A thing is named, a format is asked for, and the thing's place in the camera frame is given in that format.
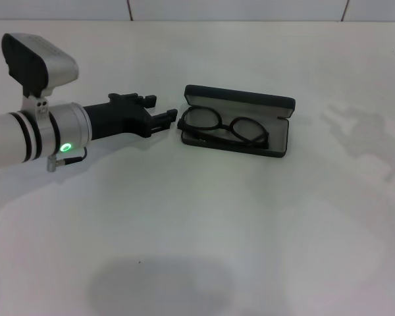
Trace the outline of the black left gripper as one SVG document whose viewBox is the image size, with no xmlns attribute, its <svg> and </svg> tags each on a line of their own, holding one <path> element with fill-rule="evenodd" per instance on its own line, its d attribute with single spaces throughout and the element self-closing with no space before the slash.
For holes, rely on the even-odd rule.
<svg viewBox="0 0 395 316">
<path fill-rule="evenodd" d="M 168 130 L 171 124 L 176 122 L 178 114 L 176 109 L 155 116 L 148 113 L 147 109 L 156 106 L 155 95 L 143 97 L 136 93 L 126 95 L 110 93 L 108 98 L 108 103 L 83 107 L 90 119 L 92 139 L 123 133 L 148 138 L 151 132 Z"/>
</svg>

